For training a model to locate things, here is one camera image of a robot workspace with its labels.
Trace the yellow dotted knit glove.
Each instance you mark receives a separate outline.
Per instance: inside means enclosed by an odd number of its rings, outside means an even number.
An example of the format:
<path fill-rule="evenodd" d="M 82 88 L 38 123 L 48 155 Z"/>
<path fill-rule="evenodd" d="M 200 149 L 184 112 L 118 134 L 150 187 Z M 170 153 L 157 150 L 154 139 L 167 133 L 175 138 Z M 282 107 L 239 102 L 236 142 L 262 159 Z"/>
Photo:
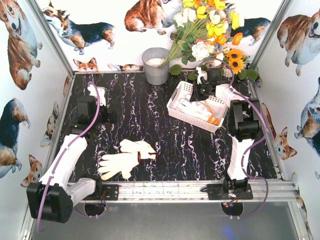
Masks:
<path fill-rule="evenodd" d="M 191 111 L 196 112 L 198 110 L 198 106 L 195 102 L 190 102 L 191 95 L 187 94 L 183 98 L 181 98 L 176 106 L 176 110 L 180 112 Z"/>

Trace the white plastic storage basket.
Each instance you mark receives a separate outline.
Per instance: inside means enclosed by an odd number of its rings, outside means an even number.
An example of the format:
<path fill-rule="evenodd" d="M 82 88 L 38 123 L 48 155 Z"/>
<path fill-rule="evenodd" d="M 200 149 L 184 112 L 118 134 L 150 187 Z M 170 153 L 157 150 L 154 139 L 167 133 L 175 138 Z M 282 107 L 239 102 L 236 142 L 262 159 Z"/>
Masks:
<path fill-rule="evenodd" d="M 200 129 L 215 133 L 222 126 L 228 106 L 219 98 L 191 101 L 193 85 L 180 81 L 166 107 L 168 115 Z"/>

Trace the white knit glove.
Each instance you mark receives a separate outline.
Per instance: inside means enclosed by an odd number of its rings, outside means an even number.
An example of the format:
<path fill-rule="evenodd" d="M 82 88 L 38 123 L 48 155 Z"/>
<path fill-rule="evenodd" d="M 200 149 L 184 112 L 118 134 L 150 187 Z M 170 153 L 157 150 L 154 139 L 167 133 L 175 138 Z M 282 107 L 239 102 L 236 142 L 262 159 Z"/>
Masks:
<path fill-rule="evenodd" d="M 197 111 L 187 110 L 187 111 L 181 111 L 181 112 L 215 126 L 218 126 L 220 124 L 220 120 L 215 117 L 215 112 L 213 111 L 210 105 L 208 107 L 207 105 L 200 103 L 200 104 L 197 104 L 197 109 L 198 109 Z"/>

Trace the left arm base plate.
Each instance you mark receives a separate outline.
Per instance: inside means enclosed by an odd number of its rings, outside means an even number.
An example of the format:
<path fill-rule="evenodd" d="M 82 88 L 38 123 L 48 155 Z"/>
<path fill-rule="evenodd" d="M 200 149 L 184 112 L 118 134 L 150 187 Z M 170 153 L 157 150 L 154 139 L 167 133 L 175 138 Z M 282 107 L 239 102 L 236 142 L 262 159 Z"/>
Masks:
<path fill-rule="evenodd" d="M 94 200 L 117 201 L 119 192 L 120 186 L 118 184 L 102 184 L 91 197 Z"/>

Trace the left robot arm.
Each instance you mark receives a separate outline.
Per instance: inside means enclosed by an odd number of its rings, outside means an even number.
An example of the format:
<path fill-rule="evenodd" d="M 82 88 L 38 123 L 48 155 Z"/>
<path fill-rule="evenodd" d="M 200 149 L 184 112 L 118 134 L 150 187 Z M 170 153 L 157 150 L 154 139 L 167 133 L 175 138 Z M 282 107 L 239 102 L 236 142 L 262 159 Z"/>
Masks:
<path fill-rule="evenodd" d="M 73 184 L 70 175 L 86 150 L 98 125 L 115 123 L 103 94 L 85 95 L 78 99 L 77 113 L 70 123 L 63 143 L 47 172 L 26 190 L 30 215 L 38 221 L 66 223 L 75 205 L 82 200 L 116 201 L 117 184 L 103 184 L 97 175 L 84 174 Z"/>

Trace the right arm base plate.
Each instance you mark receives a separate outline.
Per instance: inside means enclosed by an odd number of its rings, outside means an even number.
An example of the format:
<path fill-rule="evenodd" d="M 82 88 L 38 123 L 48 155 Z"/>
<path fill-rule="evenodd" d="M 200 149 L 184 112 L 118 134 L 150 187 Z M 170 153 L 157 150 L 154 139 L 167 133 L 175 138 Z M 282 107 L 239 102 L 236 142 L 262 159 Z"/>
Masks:
<path fill-rule="evenodd" d="M 208 184 L 207 194 L 209 200 L 252 200 L 253 192 L 251 186 L 248 185 L 246 189 L 224 189 L 221 184 Z"/>

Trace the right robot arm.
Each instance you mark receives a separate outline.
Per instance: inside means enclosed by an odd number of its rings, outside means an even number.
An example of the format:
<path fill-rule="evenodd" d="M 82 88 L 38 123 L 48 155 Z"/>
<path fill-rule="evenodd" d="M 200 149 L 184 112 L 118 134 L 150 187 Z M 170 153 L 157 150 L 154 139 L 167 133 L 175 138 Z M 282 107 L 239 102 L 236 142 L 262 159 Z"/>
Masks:
<path fill-rule="evenodd" d="M 197 80 L 193 82 L 191 103 L 204 104 L 209 112 L 209 97 L 216 97 L 229 108 L 228 130 L 232 137 L 232 153 L 223 188 L 231 192 L 244 192 L 247 189 L 247 165 L 250 150 L 263 126 L 263 117 L 258 99 L 249 99 L 235 90 L 217 68 L 207 71 L 197 67 Z"/>

